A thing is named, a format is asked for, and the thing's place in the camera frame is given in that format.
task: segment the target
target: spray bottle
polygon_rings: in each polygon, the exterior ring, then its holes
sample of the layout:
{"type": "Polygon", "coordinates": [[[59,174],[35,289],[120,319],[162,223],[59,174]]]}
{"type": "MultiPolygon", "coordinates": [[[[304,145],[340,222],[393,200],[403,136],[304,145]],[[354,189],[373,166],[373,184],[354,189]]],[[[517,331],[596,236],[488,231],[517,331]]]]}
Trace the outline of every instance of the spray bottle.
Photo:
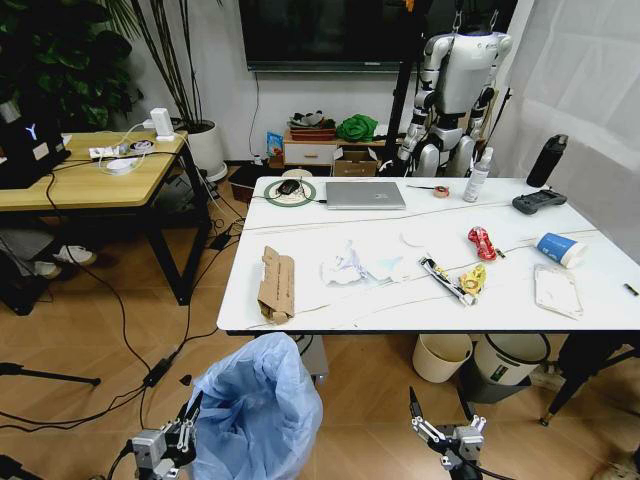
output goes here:
{"type": "Polygon", "coordinates": [[[467,182],[467,188],[464,191],[464,195],[462,195],[462,199],[464,201],[475,202],[478,199],[480,189],[482,188],[482,185],[484,185],[484,181],[489,175],[489,170],[491,169],[490,163],[492,156],[493,148],[485,148],[482,153],[482,158],[474,165],[471,177],[467,182]]]}

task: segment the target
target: black water bottle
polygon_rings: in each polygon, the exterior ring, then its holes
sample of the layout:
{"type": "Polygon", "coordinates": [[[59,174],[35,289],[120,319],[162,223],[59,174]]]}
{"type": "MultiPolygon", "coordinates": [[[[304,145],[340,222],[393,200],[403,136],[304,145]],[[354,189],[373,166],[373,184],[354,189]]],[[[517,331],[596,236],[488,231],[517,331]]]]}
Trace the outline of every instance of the black water bottle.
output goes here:
{"type": "Polygon", "coordinates": [[[531,173],[527,177],[527,185],[532,187],[543,186],[551,172],[560,161],[560,157],[564,153],[564,149],[567,147],[567,135],[554,135],[547,143],[544,144],[538,160],[531,169],[531,173]]]}

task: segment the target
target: laptop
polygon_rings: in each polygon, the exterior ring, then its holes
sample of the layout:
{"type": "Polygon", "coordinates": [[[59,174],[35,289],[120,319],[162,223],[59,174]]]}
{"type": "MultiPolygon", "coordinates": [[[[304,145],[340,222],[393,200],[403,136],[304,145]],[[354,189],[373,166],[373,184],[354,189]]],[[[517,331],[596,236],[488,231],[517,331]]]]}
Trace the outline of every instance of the laptop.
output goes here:
{"type": "Polygon", "coordinates": [[[406,205],[393,182],[327,182],[329,210],[404,210],[406,205]]]}

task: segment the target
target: wall-mounted tv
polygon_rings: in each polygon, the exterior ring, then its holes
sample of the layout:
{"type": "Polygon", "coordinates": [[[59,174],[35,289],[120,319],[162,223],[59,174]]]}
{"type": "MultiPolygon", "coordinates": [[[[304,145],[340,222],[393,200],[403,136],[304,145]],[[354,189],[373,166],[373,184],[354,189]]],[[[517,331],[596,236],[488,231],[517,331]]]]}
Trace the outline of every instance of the wall-mounted tv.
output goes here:
{"type": "MultiPolygon", "coordinates": [[[[238,0],[247,68],[253,71],[397,71],[410,48],[404,0],[238,0]]],[[[454,0],[431,3],[428,37],[451,32],[454,0]]],[[[465,0],[460,33],[486,30],[495,0],[465,0]]],[[[506,32],[517,0],[501,0],[506,32]]]]}

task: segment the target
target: plastic bag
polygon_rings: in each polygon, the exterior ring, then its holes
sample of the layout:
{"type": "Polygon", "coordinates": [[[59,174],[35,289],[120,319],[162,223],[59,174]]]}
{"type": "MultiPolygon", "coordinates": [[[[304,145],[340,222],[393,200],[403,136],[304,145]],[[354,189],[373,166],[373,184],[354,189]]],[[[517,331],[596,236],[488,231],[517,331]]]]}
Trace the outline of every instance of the plastic bag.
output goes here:
{"type": "Polygon", "coordinates": [[[195,382],[204,392],[196,421],[194,480],[292,479],[322,422],[322,401],[284,333],[263,335],[195,382]]]}

